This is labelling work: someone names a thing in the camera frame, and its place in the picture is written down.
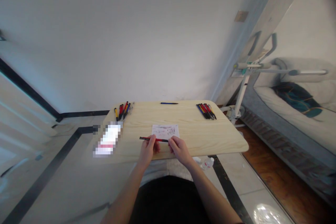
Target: gray sofa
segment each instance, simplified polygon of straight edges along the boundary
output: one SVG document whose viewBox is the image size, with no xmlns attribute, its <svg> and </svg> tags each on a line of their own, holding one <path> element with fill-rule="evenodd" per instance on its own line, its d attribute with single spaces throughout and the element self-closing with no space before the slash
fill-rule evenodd
<svg viewBox="0 0 336 224">
<path fill-rule="evenodd" d="M 317 59 L 277 58 L 271 69 L 328 70 L 323 76 L 252 74 L 242 103 L 245 112 L 241 119 L 318 195 L 336 208 L 335 67 Z M 308 118 L 271 89 L 288 81 L 313 95 L 324 108 L 323 112 Z"/>
</svg>

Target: white bottle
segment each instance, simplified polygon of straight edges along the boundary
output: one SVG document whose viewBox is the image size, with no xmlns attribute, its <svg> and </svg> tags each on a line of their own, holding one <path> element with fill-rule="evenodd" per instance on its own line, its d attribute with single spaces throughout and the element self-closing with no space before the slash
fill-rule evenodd
<svg viewBox="0 0 336 224">
<path fill-rule="evenodd" d="M 193 157 L 193 159 L 195 160 L 196 163 L 198 163 L 199 165 L 202 163 L 202 160 L 199 157 Z"/>
<path fill-rule="evenodd" d="M 203 162 L 203 164 L 201 165 L 201 168 L 203 169 L 203 170 L 207 170 L 207 169 L 209 169 L 209 168 L 211 168 L 214 164 L 214 158 L 212 158 L 212 157 L 208 157 L 204 162 Z"/>
</svg>

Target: bundle of pens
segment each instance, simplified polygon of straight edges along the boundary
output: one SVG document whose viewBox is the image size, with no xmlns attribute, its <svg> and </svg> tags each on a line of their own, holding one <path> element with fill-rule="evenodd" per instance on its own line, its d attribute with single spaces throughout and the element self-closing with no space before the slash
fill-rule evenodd
<svg viewBox="0 0 336 224">
<path fill-rule="evenodd" d="M 205 119 L 212 119 L 212 120 L 217 120 L 214 112 L 212 111 L 212 108 L 210 105 L 206 104 L 206 103 L 200 103 L 196 105 L 198 107 L 198 109 L 200 110 L 200 112 L 202 113 L 202 115 L 204 116 Z"/>
<path fill-rule="evenodd" d="M 118 115 L 118 110 L 117 110 L 117 108 L 114 108 L 114 112 L 115 112 L 115 114 L 116 114 L 116 115 L 115 115 L 115 119 L 116 119 L 117 121 L 123 121 L 123 120 L 125 120 L 125 118 L 126 118 L 128 112 L 131 113 L 131 110 L 133 109 L 133 107 L 134 107 L 134 102 L 133 102 L 132 106 L 131 106 L 131 104 L 130 104 L 128 101 L 126 102 L 125 107 L 124 107 L 124 104 L 121 104 L 121 105 L 119 106 L 119 115 Z"/>
</svg>

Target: wooden table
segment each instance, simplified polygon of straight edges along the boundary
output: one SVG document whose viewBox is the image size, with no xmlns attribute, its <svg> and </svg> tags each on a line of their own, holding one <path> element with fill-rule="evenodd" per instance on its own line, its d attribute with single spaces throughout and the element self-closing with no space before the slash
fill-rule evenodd
<svg viewBox="0 0 336 224">
<path fill-rule="evenodd" d="M 95 163 L 136 162 L 140 153 L 142 140 L 152 133 L 152 125 L 178 124 L 180 138 L 188 146 L 192 156 L 215 155 L 223 153 L 245 152 L 249 146 L 241 134 L 220 111 L 215 103 L 209 100 L 172 101 L 177 105 L 163 105 L 157 102 L 135 102 L 131 115 L 127 115 L 121 138 L 112 155 L 104 158 L 93 157 L 92 147 L 103 135 L 105 125 L 115 121 L 114 108 L 111 108 L 103 124 L 90 142 L 84 155 L 87 161 Z M 196 104 L 210 104 L 217 120 L 205 119 Z M 153 156 L 153 160 L 174 158 L 169 152 L 167 143 L 160 142 L 161 153 Z"/>
</svg>

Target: wooden floor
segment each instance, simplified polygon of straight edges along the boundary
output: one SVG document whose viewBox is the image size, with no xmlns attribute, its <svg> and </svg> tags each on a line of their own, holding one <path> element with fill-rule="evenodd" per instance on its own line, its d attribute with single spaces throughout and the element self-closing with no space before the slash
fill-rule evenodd
<svg viewBox="0 0 336 224">
<path fill-rule="evenodd" d="M 243 155 L 297 224 L 336 223 L 332 208 L 248 127 L 238 128 L 249 144 Z"/>
</svg>

